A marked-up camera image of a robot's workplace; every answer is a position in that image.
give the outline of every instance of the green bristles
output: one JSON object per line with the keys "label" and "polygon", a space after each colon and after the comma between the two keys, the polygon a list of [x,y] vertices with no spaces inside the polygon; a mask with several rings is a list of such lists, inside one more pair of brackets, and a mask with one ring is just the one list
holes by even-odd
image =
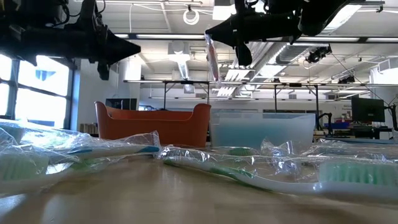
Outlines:
{"label": "green bristles", "polygon": [[2,180],[29,179],[45,175],[49,158],[35,154],[2,154],[0,156],[0,178]]}
{"label": "green bristles", "polygon": [[387,164],[326,162],[320,165],[320,182],[349,182],[398,187],[398,172]]}

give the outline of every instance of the window frame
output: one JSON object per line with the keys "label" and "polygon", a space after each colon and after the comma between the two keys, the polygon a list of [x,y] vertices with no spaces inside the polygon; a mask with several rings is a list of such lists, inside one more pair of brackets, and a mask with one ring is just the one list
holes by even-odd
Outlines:
{"label": "window frame", "polygon": [[30,91],[34,91],[37,93],[45,94],[45,95],[50,95],[50,96],[58,96],[65,98],[67,101],[67,106],[66,106],[66,112],[65,112],[65,120],[63,123],[63,128],[64,129],[70,129],[71,127],[71,113],[72,113],[72,94],[73,94],[73,82],[74,82],[74,76],[75,72],[77,70],[77,66],[74,61],[67,60],[65,58],[52,58],[49,57],[52,60],[61,63],[69,68],[69,73],[68,73],[68,90],[67,90],[67,95],[59,95],[56,93],[53,93],[51,91],[47,90],[42,90],[40,88],[35,88],[32,86],[28,85],[23,85],[18,83],[18,76],[19,76],[19,66],[20,66],[20,60],[17,59],[12,59],[11,63],[11,77],[10,80],[2,80],[0,79],[0,83],[7,84],[9,86],[9,94],[8,94],[8,104],[7,104],[7,112],[6,116],[11,116],[12,119],[15,119],[15,110],[16,110],[16,103],[17,103],[17,94],[18,94],[18,88],[23,88],[27,89]]}

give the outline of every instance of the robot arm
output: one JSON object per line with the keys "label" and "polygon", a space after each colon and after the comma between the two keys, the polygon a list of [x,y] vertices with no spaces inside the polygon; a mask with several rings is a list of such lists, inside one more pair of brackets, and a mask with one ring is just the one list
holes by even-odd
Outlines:
{"label": "robot arm", "polygon": [[[74,24],[67,0],[0,0],[0,52],[37,65],[36,55],[87,58],[98,62],[99,77],[109,79],[112,64],[141,51],[103,24],[95,0],[84,0]],[[67,19],[61,22],[62,11]]]}
{"label": "robot arm", "polygon": [[213,40],[235,49],[239,65],[252,62],[245,43],[289,37],[293,44],[302,34],[318,35],[346,5],[365,0],[262,0],[264,11],[255,12],[252,4],[235,0],[236,14],[206,30]]}

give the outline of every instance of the ceiling light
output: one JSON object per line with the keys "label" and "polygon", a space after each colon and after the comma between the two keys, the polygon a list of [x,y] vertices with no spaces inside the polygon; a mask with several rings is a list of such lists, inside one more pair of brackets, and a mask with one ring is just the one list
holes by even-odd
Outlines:
{"label": "ceiling light", "polygon": [[268,38],[267,41],[272,42],[272,41],[281,41],[281,37],[274,37],[274,38]]}
{"label": "ceiling light", "polygon": [[337,28],[346,23],[361,7],[361,5],[347,5],[343,7],[320,34],[327,35],[337,30]]}
{"label": "ceiling light", "polygon": [[[83,2],[83,0],[74,0],[75,2]],[[118,0],[105,0],[107,4],[160,4],[160,3],[164,3],[167,5],[178,5],[181,6],[183,4],[185,4],[184,2],[181,1],[145,1],[145,0],[141,0],[141,1],[118,1]],[[97,3],[104,3],[103,0],[97,0]],[[201,6],[203,3],[201,1],[190,1],[189,2],[190,5],[192,6]]]}
{"label": "ceiling light", "polygon": [[198,34],[137,34],[137,39],[162,39],[162,40],[204,40],[204,35]]}
{"label": "ceiling light", "polygon": [[242,82],[221,82],[221,84],[240,85]]}
{"label": "ceiling light", "polygon": [[357,42],[358,37],[300,37],[297,41],[308,42]]}
{"label": "ceiling light", "polygon": [[398,42],[398,38],[392,37],[371,37],[366,40],[367,42]]}
{"label": "ceiling light", "polygon": [[213,8],[213,20],[224,21],[233,14],[236,14],[235,4],[230,6],[214,6]]}
{"label": "ceiling light", "polygon": [[163,83],[160,80],[125,80],[124,82],[128,83]]}
{"label": "ceiling light", "polygon": [[191,55],[189,54],[169,54],[169,60],[173,62],[186,62],[191,60]]}
{"label": "ceiling light", "polygon": [[123,39],[129,38],[129,35],[128,35],[128,34],[115,34],[115,36],[116,36],[116,37],[123,38]]}

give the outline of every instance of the window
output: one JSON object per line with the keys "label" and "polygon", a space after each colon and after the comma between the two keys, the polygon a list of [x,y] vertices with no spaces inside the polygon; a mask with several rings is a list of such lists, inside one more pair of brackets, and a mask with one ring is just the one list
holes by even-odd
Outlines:
{"label": "window", "polygon": [[36,124],[63,128],[67,100],[59,96],[19,89],[15,110],[16,119],[27,119]]}
{"label": "window", "polygon": [[37,56],[36,60],[36,67],[29,62],[21,62],[18,83],[66,96],[69,68],[46,56]]}
{"label": "window", "polygon": [[11,65],[12,65],[12,60],[0,54],[0,79],[10,80]]}
{"label": "window", "polygon": [[69,68],[46,56],[37,56],[37,66],[20,62],[16,119],[64,128]]}
{"label": "window", "polygon": [[9,86],[7,84],[0,84],[0,115],[6,115],[8,104]]}
{"label": "window", "polygon": [[35,67],[0,55],[0,115],[69,128],[72,73],[46,56],[37,56],[36,61]]}

